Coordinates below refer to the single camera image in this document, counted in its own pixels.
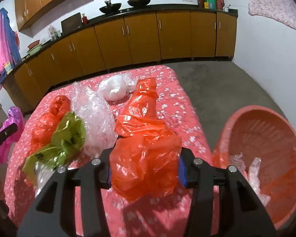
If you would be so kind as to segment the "dark cutting board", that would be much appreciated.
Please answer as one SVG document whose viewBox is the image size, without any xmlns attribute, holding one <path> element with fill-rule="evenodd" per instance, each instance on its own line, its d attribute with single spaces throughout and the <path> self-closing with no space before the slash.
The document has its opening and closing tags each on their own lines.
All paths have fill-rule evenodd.
<svg viewBox="0 0 296 237">
<path fill-rule="evenodd" d="M 78 12 L 61 22 L 62 35 L 67 35 L 82 27 L 82 17 Z"/>
</svg>

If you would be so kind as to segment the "olive paw print bag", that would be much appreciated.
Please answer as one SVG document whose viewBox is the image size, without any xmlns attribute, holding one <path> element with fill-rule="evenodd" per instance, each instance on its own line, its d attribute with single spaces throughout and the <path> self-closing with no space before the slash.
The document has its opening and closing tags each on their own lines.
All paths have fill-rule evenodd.
<svg viewBox="0 0 296 237">
<path fill-rule="evenodd" d="M 51 170 L 67 165 L 82 149 L 85 136 L 82 118 L 74 112 L 67 112 L 51 136 L 50 143 L 39 148 L 25 160 L 22 171 L 26 175 L 26 181 L 37 185 L 36 165 L 47 166 Z"/>
</svg>

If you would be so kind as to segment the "red bottle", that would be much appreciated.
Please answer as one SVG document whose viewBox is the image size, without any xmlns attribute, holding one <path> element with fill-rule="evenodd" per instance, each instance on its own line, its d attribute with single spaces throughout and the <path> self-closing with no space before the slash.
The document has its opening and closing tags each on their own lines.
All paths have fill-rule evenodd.
<svg viewBox="0 0 296 237">
<path fill-rule="evenodd" d="M 82 22 L 83 22 L 83 25 L 87 25 L 88 24 L 88 18 L 85 16 L 85 14 L 83 13 L 82 14 Z"/>
</svg>

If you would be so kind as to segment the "orange plastic bag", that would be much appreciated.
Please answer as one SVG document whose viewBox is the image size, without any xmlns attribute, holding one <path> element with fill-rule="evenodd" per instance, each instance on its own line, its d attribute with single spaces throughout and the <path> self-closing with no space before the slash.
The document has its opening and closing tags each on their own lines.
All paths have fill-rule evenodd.
<svg viewBox="0 0 296 237">
<path fill-rule="evenodd" d="M 65 114 L 70 111 L 71 101 L 65 95 L 58 95 L 50 104 L 49 112 L 42 114 L 31 131 L 28 156 L 51 142 L 53 133 Z"/>
<path fill-rule="evenodd" d="M 182 138 L 157 117 L 156 79 L 138 80 L 117 116 L 119 136 L 110 154 L 111 184 L 127 201 L 146 195 L 162 198 L 178 183 Z"/>
</svg>

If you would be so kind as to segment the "white plastic bag long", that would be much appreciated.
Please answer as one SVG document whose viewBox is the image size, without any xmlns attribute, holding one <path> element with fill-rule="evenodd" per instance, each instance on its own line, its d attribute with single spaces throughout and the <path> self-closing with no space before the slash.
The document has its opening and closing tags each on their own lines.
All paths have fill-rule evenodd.
<svg viewBox="0 0 296 237">
<path fill-rule="evenodd" d="M 116 102 L 136 89 L 137 79 L 129 73 L 116 74 L 104 79 L 98 86 L 97 93 L 106 101 Z"/>
</svg>

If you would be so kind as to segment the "glass jar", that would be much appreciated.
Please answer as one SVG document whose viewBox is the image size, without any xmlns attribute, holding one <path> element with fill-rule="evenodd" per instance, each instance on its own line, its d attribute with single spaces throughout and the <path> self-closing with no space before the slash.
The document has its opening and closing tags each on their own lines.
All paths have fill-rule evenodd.
<svg viewBox="0 0 296 237">
<path fill-rule="evenodd" d="M 52 25 L 49 27 L 49 35 L 53 41 L 61 37 L 60 31 Z"/>
</svg>

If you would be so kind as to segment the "orange plastic bag back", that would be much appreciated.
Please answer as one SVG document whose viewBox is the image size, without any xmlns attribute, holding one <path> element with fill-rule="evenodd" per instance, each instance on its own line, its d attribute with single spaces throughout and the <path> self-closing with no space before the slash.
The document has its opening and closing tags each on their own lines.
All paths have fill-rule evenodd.
<svg viewBox="0 0 296 237">
<path fill-rule="evenodd" d="M 31 131 L 28 156 L 51 142 L 53 133 L 65 114 L 70 111 L 71 101 L 65 95 L 58 95 L 50 104 L 49 112 L 42 114 Z"/>
</svg>

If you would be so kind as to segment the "black wok left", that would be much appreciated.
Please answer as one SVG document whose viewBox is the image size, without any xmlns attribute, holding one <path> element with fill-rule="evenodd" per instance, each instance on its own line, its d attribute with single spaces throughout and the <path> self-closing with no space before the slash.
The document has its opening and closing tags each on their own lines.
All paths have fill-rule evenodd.
<svg viewBox="0 0 296 237">
<path fill-rule="evenodd" d="M 106 5 L 104 7 L 100 7 L 99 10 L 106 15 L 118 13 L 122 6 L 121 3 L 112 3 L 111 0 L 105 1 L 105 4 Z"/>
</svg>

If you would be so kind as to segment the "stacked basins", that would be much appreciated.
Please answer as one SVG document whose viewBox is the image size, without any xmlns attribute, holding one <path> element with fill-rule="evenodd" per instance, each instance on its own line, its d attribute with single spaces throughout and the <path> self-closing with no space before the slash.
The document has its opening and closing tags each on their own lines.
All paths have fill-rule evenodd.
<svg viewBox="0 0 296 237">
<path fill-rule="evenodd" d="M 36 41 L 32 42 L 31 44 L 29 44 L 28 48 L 29 48 L 29 50 L 27 51 L 27 54 L 29 56 L 32 56 L 42 48 L 42 44 L 40 43 L 40 40 L 36 40 Z"/>
</svg>

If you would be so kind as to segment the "red plastic basket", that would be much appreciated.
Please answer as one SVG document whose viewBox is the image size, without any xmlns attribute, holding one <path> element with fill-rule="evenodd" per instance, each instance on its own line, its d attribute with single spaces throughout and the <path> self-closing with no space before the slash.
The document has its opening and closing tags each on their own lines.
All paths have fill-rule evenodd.
<svg viewBox="0 0 296 237">
<path fill-rule="evenodd" d="M 230 157 L 241 155 L 246 167 L 261 159 L 258 174 L 266 210 L 280 229 L 296 210 L 296 131 L 272 109 L 250 105 L 231 115 L 213 150 L 215 167 L 226 168 Z"/>
</svg>

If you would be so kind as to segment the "magenta plastic bag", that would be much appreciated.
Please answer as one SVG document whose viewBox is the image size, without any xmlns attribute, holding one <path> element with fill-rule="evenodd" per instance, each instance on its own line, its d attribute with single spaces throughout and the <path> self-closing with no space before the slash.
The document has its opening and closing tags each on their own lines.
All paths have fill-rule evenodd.
<svg viewBox="0 0 296 237">
<path fill-rule="evenodd" d="M 25 126 L 21 109 L 12 106 L 8 109 L 8 119 L 0 129 L 0 164 L 7 163 L 11 145 L 18 142 Z"/>
</svg>

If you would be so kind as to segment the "large bubble wrap sheet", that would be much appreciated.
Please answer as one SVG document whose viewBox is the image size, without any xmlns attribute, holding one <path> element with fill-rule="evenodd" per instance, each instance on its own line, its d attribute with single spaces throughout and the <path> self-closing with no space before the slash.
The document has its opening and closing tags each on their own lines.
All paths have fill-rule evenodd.
<svg viewBox="0 0 296 237">
<path fill-rule="evenodd" d="M 259 197 L 261 203 L 265 207 L 271 200 L 271 197 L 261 193 L 260 180 L 258 177 L 260 165 L 261 165 L 261 158 L 255 157 L 253 162 L 250 164 L 249 169 L 246 170 L 246 165 L 242 157 L 243 157 L 242 153 L 240 153 L 239 155 L 230 155 L 229 156 L 230 164 L 236 166 L 240 170 L 242 175 L 247 179 L 251 188 L 253 189 L 255 194 Z"/>
</svg>

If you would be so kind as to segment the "orange plastic bag front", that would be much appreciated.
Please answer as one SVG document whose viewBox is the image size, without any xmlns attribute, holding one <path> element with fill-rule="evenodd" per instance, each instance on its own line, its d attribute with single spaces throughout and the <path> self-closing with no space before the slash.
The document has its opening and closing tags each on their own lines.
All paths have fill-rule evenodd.
<svg viewBox="0 0 296 237">
<path fill-rule="evenodd" d="M 157 117 L 156 79 L 138 80 L 117 116 L 119 136 L 110 154 L 111 184 L 127 201 L 146 195 L 162 198 L 178 183 L 182 138 Z"/>
</svg>

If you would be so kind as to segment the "magenta blue hanging cloth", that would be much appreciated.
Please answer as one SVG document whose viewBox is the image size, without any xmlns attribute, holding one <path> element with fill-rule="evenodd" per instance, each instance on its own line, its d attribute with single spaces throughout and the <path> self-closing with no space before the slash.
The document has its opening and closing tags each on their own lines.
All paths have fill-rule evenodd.
<svg viewBox="0 0 296 237">
<path fill-rule="evenodd" d="M 6 66 L 14 69 L 21 63 L 20 41 L 17 32 L 10 26 L 8 11 L 0 9 L 0 78 L 7 74 Z"/>
</svg>

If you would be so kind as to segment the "red floral tablecloth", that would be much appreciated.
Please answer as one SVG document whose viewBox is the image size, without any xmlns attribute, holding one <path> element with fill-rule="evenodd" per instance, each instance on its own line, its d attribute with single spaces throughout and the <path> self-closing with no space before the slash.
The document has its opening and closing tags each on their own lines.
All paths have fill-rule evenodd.
<svg viewBox="0 0 296 237">
<path fill-rule="evenodd" d="M 183 236 L 192 190 L 180 159 L 191 150 L 211 166 L 211 151 L 169 67 L 131 75 L 120 102 L 96 77 L 47 94 L 26 122 L 4 185 L 21 236 Z"/>
</svg>

